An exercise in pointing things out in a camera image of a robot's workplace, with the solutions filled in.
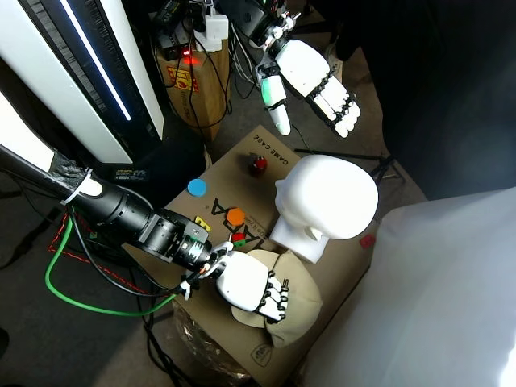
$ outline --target white mannequin head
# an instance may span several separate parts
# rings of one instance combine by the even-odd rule
[[[276,187],[281,217],[271,239],[313,263],[329,239],[361,233],[378,204],[374,180],[358,166],[335,157],[304,157]]]

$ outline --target cardboard box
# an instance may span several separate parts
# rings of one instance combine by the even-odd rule
[[[168,61],[158,51],[156,59],[167,87],[170,102],[177,113],[198,134],[202,132],[204,140],[213,141],[220,128],[220,123],[216,122],[221,119],[226,110],[223,88],[228,88],[227,100],[229,101],[230,98],[229,84],[227,83],[229,77],[227,40],[223,41],[221,51],[209,54],[193,51],[193,75],[190,72],[189,57]],[[218,81],[214,66],[220,76],[223,88]],[[190,94],[192,94],[194,110],[190,105]]]
[[[264,156],[268,167],[261,177],[248,173],[249,153]],[[258,127],[208,169],[201,178],[208,190],[202,198],[181,193],[167,207],[191,219],[201,216],[211,226],[213,244],[227,240],[230,232],[246,234],[247,244],[238,250],[247,252],[263,248],[281,251],[268,240],[277,220],[274,206],[275,181],[285,178],[299,157],[263,127]],[[233,227],[225,213],[238,206],[246,213],[245,224]],[[317,264],[306,267],[319,287],[323,305],[317,322],[297,342],[284,348],[273,348],[268,334],[261,329],[247,327],[233,319],[231,306],[217,292],[214,282],[204,280],[194,296],[178,302],[202,329],[224,348],[263,386],[278,386],[292,372],[308,352],[314,341],[347,299],[367,271],[372,247],[362,248],[360,240],[376,232],[371,224],[354,239],[332,240]],[[166,264],[140,250],[128,248],[140,264],[162,285],[177,285],[182,268]]]

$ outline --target tan hat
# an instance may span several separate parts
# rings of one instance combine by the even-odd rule
[[[257,258],[269,270],[274,270],[280,283],[284,279],[289,280],[287,315],[283,321],[269,324],[263,316],[235,306],[232,306],[231,313],[242,324],[267,329],[274,347],[285,347],[302,337],[317,320],[323,305],[319,289],[303,263],[292,252],[279,255],[252,250],[248,255]]]

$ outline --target green cable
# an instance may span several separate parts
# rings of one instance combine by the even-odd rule
[[[82,309],[91,310],[92,312],[103,313],[103,314],[112,314],[114,316],[123,316],[123,317],[141,317],[141,316],[146,316],[147,314],[156,312],[157,310],[159,310],[160,308],[162,308],[163,306],[165,306],[166,304],[171,302],[176,297],[176,294],[173,294],[170,297],[167,297],[165,300],[163,300],[159,304],[157,304],[156,306],[152,307],[149,310],[145,310],[144,312],[119,312],[117,310],[102,309],[102,308],[97,308],[96,306],[83,304],[82,302],[75,301],[72,298],[65,296],[63,293],[61,293],[59,290],[57,290],[54,287],[54,285],[52,285],[52,283],[50,282],[50,273],[52,272],[52,269],[56,265],[56,262],[59,259],[61,253],[65,249],[65,246],[70,237],[70,233],[72,232],[72,226],[73,226],[72,219],[69,218],[68,223],[66,224],[66,229],[64,230],[63,239],[61,240],[61,243],[60,243],[59,247],[57,248],[57,251],[54,254],[54,257],[50,261],[50,264],[48,264],[47,271],[45,272],[45,285],[58,298],[60,298],[64,302],[67,302],[68,304],[78,306],[79,308],[82,308]]]

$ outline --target led light strip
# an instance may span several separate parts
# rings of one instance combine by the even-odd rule
[[[75,31],[79,35],[79,37],[82,40],[82,43],[84,44],[84,47],[86,47],[86,50],[89,53],[89,56],[91,56],[91,59],[93,59],[95,65],[97,66],[97,70],[100,72],[100,75],[102,75],[102,78],[104,79],[104,82],[106,83],[107,87],[109,88],[111,94],[113,94],[113,97],[115,101],[119,104],[120,110],[123,112],[123,115],[126,116],[127,121],[131,121],[131,116],[129,115],[129,112],[127,111],[126,107],[123,105],[122,99],[120,99],[119,94],[117,93],[116,89],[113,86],[113,83],[111,82],[111,79],[107,76],[106,70],[104,67],[102,67],[102,63],[100,63],[100,60],[97,57],[97,54],[95,53],[93,47],[91,47],[91,44],[88,41],[88,38],[86,37],[84,31],[82,30],[81,24],[77,21],[77,18],[75,17],[75,14],[72,11],[72,8],[70,8],[70,5],[68,4],[67,0],[60,0],[61,5],[63,6],[64,10],[66,11],[66,14],[68,15],[70,21],[73,24],[73,27],[75,28]]]

